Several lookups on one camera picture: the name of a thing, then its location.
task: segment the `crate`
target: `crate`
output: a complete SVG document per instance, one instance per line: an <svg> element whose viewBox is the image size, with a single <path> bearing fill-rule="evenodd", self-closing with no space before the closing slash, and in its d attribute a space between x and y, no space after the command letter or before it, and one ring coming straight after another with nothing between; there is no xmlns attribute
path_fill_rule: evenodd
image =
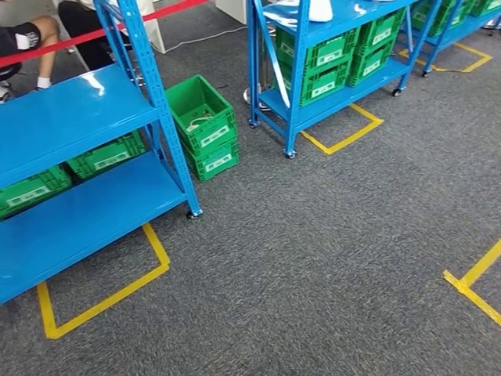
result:
<svg viewBox="0 0 501 376"><path fill-rule="evenodd" d="M145 151L140 133L134 131L66 162L79 178L88 179Z"/></svg>
<svg viewBox="0 0 501 376"><path fill-rule="evenodd" d="M447 19L450 16L450 12L453 10L455 4L455 0L444 1L438 8L438 11L435 17L432 27L429 28L429 35L435 37L441 34L444 30L444 27L445 27L445 24L447 22ZM426 0L425 2L420 2L417 5L415 5L415 8L413 8L413 12L411 19L411 24L413 27L416 30L421 30L426 22L426 17L432 6L433 0ZM457 14L456 14L454 18L453 18L452 22L450 22L449 28L452 29L453 27L458 27L459 25L463 24L463 21L466 18L472 6L472 0L463 1L460 9L458 9Z"/></svg>
<svg viewBox="0 0 501 376"><path fill-rule="evenodd" d="M307 49L304 73L307 76L318 74L334 67L343 58L352 56L359 33L360 27L357 27ZM277 28L275 41L278 61L291 67L294 63L295 38Z"/></svg>
<svg viewBox="0 0 501 376"><path fill-rule="evenodd" d="M475 0L469 14L480 17L501 8L501 0Z"/></svg>
<svg viewBox="0 0 501 376"><path fill-rule="evenodd" d="M300 106L307 106L343 88L350 71L351 63L352 56L345 56L344 59L338 61L337 65L324 72L311 75L304 74ZM290 92L292 87L290 84L292 68L286 64L282 64L280 68L284 77L285 88L287 92ZM275 87L275 89L278 87L276 80L275 81Z"/></svg>
<svg viewBox="0 0 501 376"><path fill-rule="evenodd" d="M233 108L200 74L165 91L180 138L195 156L237 136Z"/></svg>
<svg viewBox="0 0 501 376"><path fill-rule="evenodd" d="M12 184L0 190L0 219L14 215L71 185L71 178L60 166Z"/></svg>
<svg viewBox="0 0 501 376"><path fill-rule="evenodd" d="M219 145L210 154L197 157L192 153L187 145L181 141L184 156L188 167L201 183L207 182L214 176L228 170L238 163L238 141L234 139Z"/></svg>
<svg viewBox="0 0 501 376"><path fill-rule="evenodd" d="M405 8L402 8L362 25L355 54L365 56L389 42L395 42L404 14Z"/></svg>
<svg viewBox="0 0 501 376"><path fill-rule="evenodd" d="M380 68L385 66L386 60L391 55L395 41L367 53L364 56L353 56L350 75L346 80L349 86L356 86Z"/></svg>

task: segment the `blue metal shelf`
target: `blue metal shelf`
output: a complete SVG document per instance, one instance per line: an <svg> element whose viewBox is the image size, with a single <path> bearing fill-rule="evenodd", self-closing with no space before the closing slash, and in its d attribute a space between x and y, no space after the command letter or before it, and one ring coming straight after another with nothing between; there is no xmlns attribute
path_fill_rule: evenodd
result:
<svg viewBox="0 0 501 376"><path fill-rule="evenodd" d="M137 2L108 2L94 5L115 64L0 106L0 189L137 128L151 151L0 222L0 304L179 204L201 214Z"/></svg>
<svg viewBox="0 0 501 376"><path fill-rule="evenodd" d="M333 19L327 23L309 22L309 0L278 1L263 7L261 0L248 0L247 15L249 43L249 87L251 117L249 124L256 127L260 120L269 124L272 129L284 139L284 153L292 158L296 155L294 145L296 137L300 131L321 121L346 106L362 98L383 85L400 78L393 91L395 96L405 89L410 72L418 58L418 52L424 43L424 36L416 37L415 48L413 33L410 26L410 5L418 0L395 0L391 2L370 2L367 0L331 0ZM432 21L437 14L440 0L435 0L430 13L426 17L423 32L428 33ZM303 85L303 73L306 50L312 45L336 37L337 35L366 24L373 20L405 8L405 23L409 32L407 48L412 52L406 63L390 58L377 73L352 87L344 87L330 96L300 107L300 97ZM291 79L291 89L286 91L282 73L276 57L273 42L269 35L267 22L275 24L293 34L295 37L294 56ZM260 54L263 49L259 46L260 34L262 34L265 50L268 53L275 73L278 89L268 89L259 93ZM260 110L260 103L270 107L275 114L285 122L282 127Z"/></svg>
<svg viewBox="0 0 501 376"><path fill-rule="evenodd" d="M2 130L0 189L158 118L117 65L8 102L0 116L15 119Z"/></svg>
<svg viewBox="0 0 501 376"><path fill-rule="evenodd" d="M0 304L186 199L148 152L0 222Z"/></svg>
<svg viewBox="0 0 501 376"><path fill-rule="evenodd" d="M312 22L308 27L307 47L316 45L361 24L392 13L416 0L395 0L392 2L370 2L367 0L330 0L333 19L330 22ZM298 23L298 2L278 1L263 7L263 14L269 22L296 36Z"/></svg>
<svg viewBox="0 0 501 376"><path fill-rule="evenodd" d="M312 103L306 107L299 109L298 123L296 131L300 132L312 125L317 124L327 116L343 109L351 103L363 98L367 94L373 92L384 85L394 81L404 74L408 66L392 57L388 59L386 64L379 74L362 81L359 86L352 88L345 86L338 92ZM269 89L260 95L260 100L270 107L273 112L282 119L287 118L287 109L276 89Z"/></svg>
<svg viewBox="0 0 501 376"><path fill-rule="evenodd" d="M456 4L453 8L452 12L450 12L450 15L447 18L441 34L434 37L426 36L425 43L432 47L431 52L421 51L421 48L418 49L420 51L420 53L426 61L423 68L423 75L429 74L432 71L432 65L437 57L438 52L447 49L447 47L463 38L466 38L468 35L472 34L488 23L490 20L494 20L497 18L498 21L496 26L501 23L501 10L496 9L480 17L466 16L463 23L450 29L449 27L453 20L454 16L460 9L463 2L463 0L456 1ZM416 31L416 29L412 29L412 31L415 38L417 36L420 38L422 35L421 31ZM402 34L407 33L406 30L401 30L401 32Z"/></svg>

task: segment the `shelf board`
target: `shelf board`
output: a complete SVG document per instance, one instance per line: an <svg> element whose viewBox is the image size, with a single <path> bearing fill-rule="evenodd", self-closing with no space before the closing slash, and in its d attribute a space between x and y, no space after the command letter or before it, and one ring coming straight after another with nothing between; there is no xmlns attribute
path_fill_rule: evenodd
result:
<svg viewBox="0 0 501 376"><path fill-rule="evenodd" d="M157 119L113 64L0 106L0 190Z"/></svg>
<svg viewBox="0 0 501 376"><path fill-rule="evenodd" d="M410 67L405 63L390 57L386 61L386 64L385 64L383 68L361 82L355 88L345 86L344 88L337 92L333 92L330 96L326 96L325 98L318 100L317 102L300 108L298 126L296 128L296 131L300 132L313 124L316 124L318 121L321 121L327 116L334 114L339 110L350 105L351 103L354 103L360 98L367 96L374 90L377 90L389 82L393 81L395 78L402 76L409 69ZM284 104L284 101L278 90L266 90L260 94L260 99L281 118L287 118L287 109Z"/></svg>
<svg viewBox="0 0 501 376"><path fill-rule="evenodd" d="M0 222L0 304L186 199L148 152Z"/></svg>
<svg viewBox="0 0 501 376"><path fill-rule="evenodd" d="M466 16L463 23L457 26L453 27L452 29L447 30L444 35L444 39L438 47L439 50L447 49L448 46L460 41L463 38L466 38L468 35L472 34L476 30L480 29L481 27L487 24L490 20L497 18L501 15L501 11L496 9L493 12L490 12L481 17L474 17L474 16ZM428 36L425 39L426 43L429 45L437 45L438 42L438 35L436 37Z"/></svg>
<svg viewBox="0 0 501 376"><path fill-rule="evenodd" d="M330 0L333 19L330 22L310 22L306 47L336 37L381 16L413 4L417 0L372 2L367 0ZM264 15L272 24L296 36L298 1L279 0L264 7Z"/></svg>

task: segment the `crate label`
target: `crate label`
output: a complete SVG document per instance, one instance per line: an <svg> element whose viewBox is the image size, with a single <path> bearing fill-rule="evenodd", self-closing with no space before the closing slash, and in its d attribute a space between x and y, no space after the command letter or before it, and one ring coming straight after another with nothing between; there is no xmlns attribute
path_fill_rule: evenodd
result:
<svg viewBox="0 0 501 376"><path fill-rule="evenodd" d="M223 165L226 162L229 162L232 160L232 153L226 154L224 157L221 159L218 159L217 161L212 162L211 164L207 164L205 166L205 172L211 172L215 168L218 168L220 165Z"/></svg>
<svg viewBox="0 0 501 376"><path fill-rule="evenodd" d="M205 147L205 146L207 146L209 143L213 143L214 141L216 141L219 137L226 135L226 133L228 133L229 131L230 131L230 127L229 127L227 125L225 125L224 127L220 129L217 132L214 132L214 133L210 135L209 137L205 137L204 139L202 139L201 141L200 141L200 143L201 144L202 147Z"/></svg>
<svg viewBox="0 0 501 376"><path fill-rule="evenodd" d="M426 14L424 13L416 13L413 19L420 21L420 22L426 22Z"/></svg>
<svg viewBox="0 0 501 376"><path fill-rule="evenodd" d="M118 162L125 161L128 158L131 158L131 154L124 151L123 153L116 154L112 157L103 159L103 161L96 162L94 164L94 168L95 168L96 171L103 170L103 168L115 165Z"/></svg>
<svg viewBox="0 0 501 376"><path fill-rule="evenodd" d="M324 85L321 88L313 90L312 92L312 98L316 98L318 96L321 96L324 92L328 92L329 90L332 90L335 87L336 87L336 82L335 81L330 82L330 83L328 83L327 85Z"/></svg>
<svg viewBox="0 0 501 376"><path fill-rule="evenodd" d="M330 61L338 59L341 56L343 56L343 49L338 49L337 51L329 53L328 55L319 57L317 59L317 66L327 64Z"/></svg>
<svg viewBox="0 0 501 376"><path fill-rule="evenodd" d="M490 10L493 8L496 8L496 6L501 5L501 0L493 0L493 2L489 5L489 7L487 10Z"/></svg>
<svg viewBox="0 0 501 376"><path fill-rule="evenodd" d="M372 65L370 65L370 66L368 66L368 67L364 69L364 74L362 74L361 76L362 76L362 77L363 77L363 76L367 76L367 74L369 74L369 73L373 71L374 69L377 69L377 68L379 68L380 65L381 65L381 60L378 60L378 61L377 61L376 63L373 63L373 64L372 64Z"/></svg>
<svg viewBox="0 0 501 376"><path fill-rule="evenodd" d="M377 44L379 42L381 42L383 39L388 38L391 35L391 27L389 27L388 29L383 31L383 33L380 33L378 35L376 35L374 39L372 40L372 45Z"/></svg>
<svg viewBox="0 0 501 376"><path fill-rule="evenodd" d="M14 208L50 192L51 190L49 190L47 186L41 186L40 188L36 188L35 190L31 190L25 194L21 194L20 196L14 197L10 200L7 200L7 204L9 205L9 208Z"/></svg>
<svg viewBox="0 0 501 376"><path fill-rule="evenodd" d="M284 52L287 53L288 56L294 57L294 49L293 49L292 47L290 47L290 46L289 46L286 43L282 42L280 45L280 49L281 51L284 51Z"/></svg>

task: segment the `red rope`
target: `red rope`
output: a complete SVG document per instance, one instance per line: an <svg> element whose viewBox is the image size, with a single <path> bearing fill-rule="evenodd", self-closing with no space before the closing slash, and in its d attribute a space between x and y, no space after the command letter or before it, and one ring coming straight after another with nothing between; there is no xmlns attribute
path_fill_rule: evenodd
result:
<svg viewBox="0 0 501 376"><path fill-rule="evenodd" d="M176 4L166 5L155 12L146 14L146 16L143 17L143 20L143 21L155 20L157 18L161 18L173 13L180 12L181 10L192 8L196 5L203 4L204 2L208 2L208 0L183 0L181 2L177 2ZM35 57L44 55L48 52L59 51L60 49L66 49L67 47L70 47L72 45L79 45L81 43L100 38L104 35L105 31L103 29L100 29L96 31L92 31L88 34L81 35L76 38L71 38L71 39L67 39L66 41L61 41L59 43L56 43L55 45L49 45L41 49L37 49L35 51L22 52L16 55L2 57L0 58L0 68L14 63L20 63L24 60L33 59Z"/></svg>

